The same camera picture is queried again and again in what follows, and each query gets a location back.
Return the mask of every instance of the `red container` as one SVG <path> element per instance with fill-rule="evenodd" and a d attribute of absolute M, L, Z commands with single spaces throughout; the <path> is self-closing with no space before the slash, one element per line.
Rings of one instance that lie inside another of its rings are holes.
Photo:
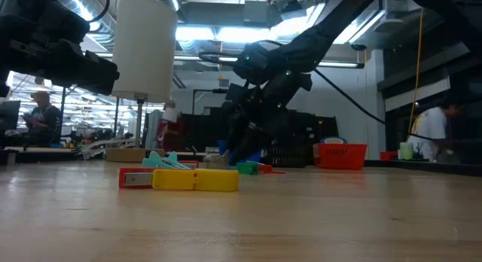
<path fill-rule="evenodd" d="M 367 145 L 331 145 L 313 146 L 315 164 L 323 169 L 363 169 Z"/>
<path fill-rule="evenodd" d="M 397 151 L 380 152 L 380 160 L 392 160 L 393 157 L 398 157 Z"/>

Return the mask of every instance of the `green block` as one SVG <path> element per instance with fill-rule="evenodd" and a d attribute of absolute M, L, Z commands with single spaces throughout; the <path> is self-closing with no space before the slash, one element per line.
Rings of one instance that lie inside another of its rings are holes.
<path fill-rule="evenodd" d="M 257 175 L 258 165 L 253 165 L 253 163 L 238 163 L 236 165 L 238 172 L 242 175 Z"/>

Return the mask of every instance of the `black crate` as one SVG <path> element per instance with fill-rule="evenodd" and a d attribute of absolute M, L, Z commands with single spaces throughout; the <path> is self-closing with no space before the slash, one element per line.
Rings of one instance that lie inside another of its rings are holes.
<path fill-rule="evenodd" d="M 307 146 L 271 146 L 264 158 L 266 164 L 282 168 L 304 168 L 308 165 L 310 147 Z"/>

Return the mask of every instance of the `white cylinder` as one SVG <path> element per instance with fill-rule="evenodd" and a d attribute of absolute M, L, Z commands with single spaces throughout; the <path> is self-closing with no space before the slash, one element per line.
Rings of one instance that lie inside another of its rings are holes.
<path fill-rule="evenodd" d="M 170 99 L 177 14 L 155 0 L 121 0 L 114 57 L 120 72 L 112 95 L 165 102 Z"/>

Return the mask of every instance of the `teal plastic piece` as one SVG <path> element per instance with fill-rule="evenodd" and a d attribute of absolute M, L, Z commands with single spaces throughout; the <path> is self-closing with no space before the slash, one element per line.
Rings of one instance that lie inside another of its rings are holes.
<path fill-rule="evenodd" d="M 163 169 L 191 169 L 178 162 L 178 155 L 175 152 L 169 153 L 169 157 L 161 157 L 157 152 L 151 151 L 149 158 L 142 161 L 144 168 L 163 168 Z"/>
<path fill-rule="evenodd" d="M 258 165 L 257 163 L 238 163 L 236 169 L 242 175 L 257 175 Z"/>

